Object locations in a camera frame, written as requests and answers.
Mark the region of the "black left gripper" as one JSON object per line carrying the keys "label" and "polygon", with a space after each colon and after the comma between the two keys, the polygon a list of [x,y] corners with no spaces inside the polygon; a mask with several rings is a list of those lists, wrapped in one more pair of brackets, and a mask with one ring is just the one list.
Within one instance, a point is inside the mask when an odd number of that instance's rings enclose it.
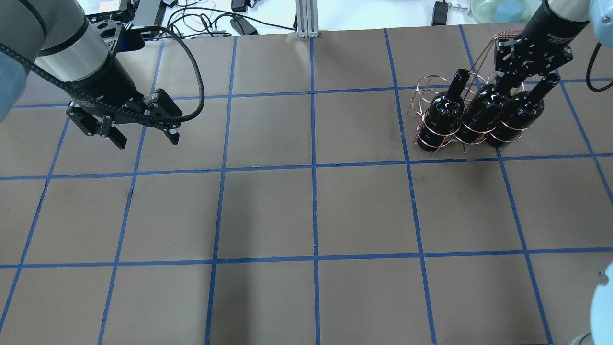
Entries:
{"label": "black left gripper", "polygon": [[100,135],[124,150],[127,138],[117,126],[141,124],[155,127],[178,145],[182,110],[162,88],[150,95],[140,93],[116,57],[106,57],[91,76],[67,85],[78,93],[70,92],[66,114],[84,135]]}

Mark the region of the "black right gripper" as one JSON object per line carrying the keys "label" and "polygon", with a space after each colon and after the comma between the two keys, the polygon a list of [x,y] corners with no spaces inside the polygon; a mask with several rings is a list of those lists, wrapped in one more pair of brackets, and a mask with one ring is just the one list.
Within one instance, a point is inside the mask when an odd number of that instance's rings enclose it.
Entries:
{"label": "black right gripper", "polygon": [[571,42],[588,26],[589,4],[541,4],[522,32],[498,39],[495,72],[543,76],[573,61]]}

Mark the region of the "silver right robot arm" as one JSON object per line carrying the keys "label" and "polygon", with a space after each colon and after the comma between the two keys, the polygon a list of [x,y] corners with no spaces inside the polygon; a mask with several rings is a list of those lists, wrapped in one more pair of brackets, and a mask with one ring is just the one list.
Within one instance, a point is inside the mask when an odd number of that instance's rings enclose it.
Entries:
{"label": "silver right robot arm", "polygon": [[552,72],[573,59],[570,44],[589,24],[596,42],[611,47],[610,0],[543,0],[519,34],[496,40],[495,72],[523,80]]}

